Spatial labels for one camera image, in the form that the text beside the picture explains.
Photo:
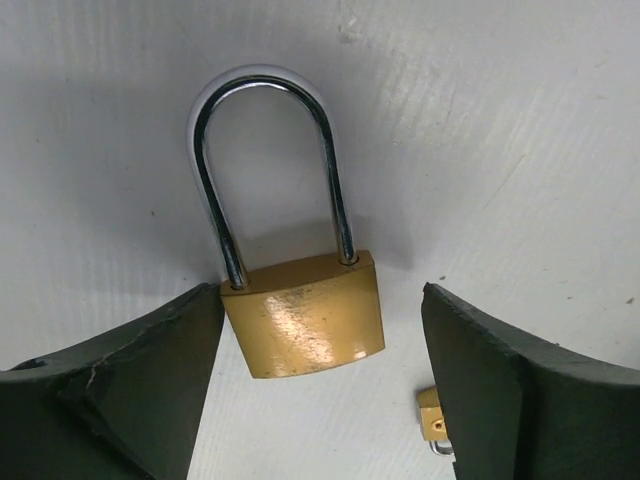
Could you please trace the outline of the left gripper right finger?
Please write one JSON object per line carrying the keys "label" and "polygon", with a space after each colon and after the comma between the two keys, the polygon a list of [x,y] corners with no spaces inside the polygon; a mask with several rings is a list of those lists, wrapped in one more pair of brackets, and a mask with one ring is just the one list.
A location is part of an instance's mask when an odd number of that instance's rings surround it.
{"label": "left gripper right finger", "polygon": [[565,349],[437,284],[425,340],[459,479],[636,479],[639,372]]}

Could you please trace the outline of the large brass padlock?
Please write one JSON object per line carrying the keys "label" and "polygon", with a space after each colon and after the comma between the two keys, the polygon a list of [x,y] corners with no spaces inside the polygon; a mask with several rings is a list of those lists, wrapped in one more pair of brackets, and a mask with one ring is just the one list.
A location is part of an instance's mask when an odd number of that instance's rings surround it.
{"label": "large brass padlock", "polygon": [[[210,119],[226,99],[261,87],[292,96],[315,124],[337,251],[248,272],[216,191],[206,137]],[[196,97],[188,120],[187,148],[227,273],[220,287],[221,300],[251,376],[306,375],[383,351],[375,262],[369,251],[354,244],[334,125],[319,91],[304,77],[279,66],[257,64],[227,70]]]}

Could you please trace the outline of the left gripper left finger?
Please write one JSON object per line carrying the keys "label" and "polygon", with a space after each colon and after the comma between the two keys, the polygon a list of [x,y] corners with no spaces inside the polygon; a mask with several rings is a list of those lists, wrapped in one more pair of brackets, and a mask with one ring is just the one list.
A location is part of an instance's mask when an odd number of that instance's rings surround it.
{"label": "left gripper left finger", "polygon": [[222,333],[216,286],[1,374],[5,479],[187,477]]}

